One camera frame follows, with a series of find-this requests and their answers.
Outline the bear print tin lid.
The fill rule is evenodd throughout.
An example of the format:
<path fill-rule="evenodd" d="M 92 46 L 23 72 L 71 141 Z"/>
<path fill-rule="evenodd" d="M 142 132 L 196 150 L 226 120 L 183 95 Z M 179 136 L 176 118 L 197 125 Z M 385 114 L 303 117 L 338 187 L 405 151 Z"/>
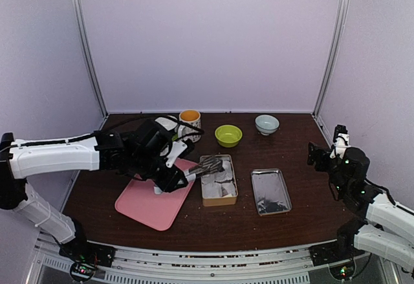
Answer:
<path fill-rule="evenodd" d="M 254 169 L 251 172 L 251 182 L 259 216 L 292 210 L 290 195 L 280 169 Z"/>

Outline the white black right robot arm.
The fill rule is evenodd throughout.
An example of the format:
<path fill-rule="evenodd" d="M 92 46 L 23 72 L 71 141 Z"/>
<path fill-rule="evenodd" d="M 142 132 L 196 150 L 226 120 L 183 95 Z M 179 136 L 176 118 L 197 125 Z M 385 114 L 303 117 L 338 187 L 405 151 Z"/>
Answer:
<path fill-rule="evenodd" d="M 338 229 L 334 257 L 345 259 L 361 250 L 413 273 L 413 210 L 367 179 L 366 154 L 347 144 L 324 149 L 310 142 L 307 164 L 328 174 L 332 196 L 355 215 Z"/>

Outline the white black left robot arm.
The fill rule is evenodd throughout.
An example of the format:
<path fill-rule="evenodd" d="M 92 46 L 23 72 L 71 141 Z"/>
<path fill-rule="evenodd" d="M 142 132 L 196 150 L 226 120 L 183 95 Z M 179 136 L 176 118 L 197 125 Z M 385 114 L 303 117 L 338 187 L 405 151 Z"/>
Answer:
<path fill-rule="evenodd" d="M 1 209 L 23 214 L 67 253 L 86 261 L 93 255 L 93 246 L 81 224 L 40 197 L 27 178 L 70 170 L 115 170 L 137 180 L 151 179 L 158 192 L 171 193 L 195 178 L 175 165 L 191 151 L 191 142 L 172 138 L 152 119 L 130 132 L 106 129 L 58 140 L 16 140 L 12 133 L 5 133 L 1 139 Z"/>

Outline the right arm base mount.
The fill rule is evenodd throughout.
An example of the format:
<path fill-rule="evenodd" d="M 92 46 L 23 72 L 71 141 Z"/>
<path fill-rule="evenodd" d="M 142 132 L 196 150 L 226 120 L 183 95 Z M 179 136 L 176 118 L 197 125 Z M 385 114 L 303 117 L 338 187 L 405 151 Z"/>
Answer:
<path fill-rule="evenodd" d="M 339 281 L 351 280 L 357 275 L 356 258 L 365 254 L 353 247 L 343 248 L 336 241 L 309 247 L 314 267 L 328 267 L 330 275 Z"/>

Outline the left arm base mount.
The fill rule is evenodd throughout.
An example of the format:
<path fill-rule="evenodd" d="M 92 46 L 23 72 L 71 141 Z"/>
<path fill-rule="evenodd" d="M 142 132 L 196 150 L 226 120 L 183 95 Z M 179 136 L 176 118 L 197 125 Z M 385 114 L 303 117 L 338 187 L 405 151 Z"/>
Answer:
<path fill-rule="evenodd" d="M 82 246 L 58 243 L 59 255 L 72 261 L 69 268 L 70 277 L 85 283 L 94 277 L 100 267 L 111 267 L 116 249 L 112 246 L 86 242 Z"/>

